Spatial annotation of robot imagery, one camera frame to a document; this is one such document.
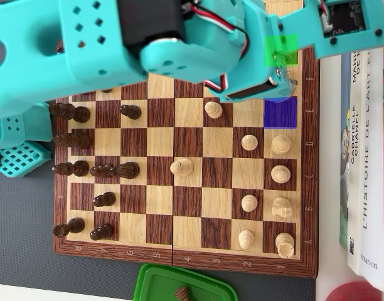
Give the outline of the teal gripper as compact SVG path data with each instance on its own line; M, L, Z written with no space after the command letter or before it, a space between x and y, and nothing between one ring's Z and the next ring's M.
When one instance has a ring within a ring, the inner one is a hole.
M242 7L245 13L242 56L233 69L206 80L205 87L222 102L293 96L295 53L282 54L275 50L279 18L268 14L262 1L243 1Z

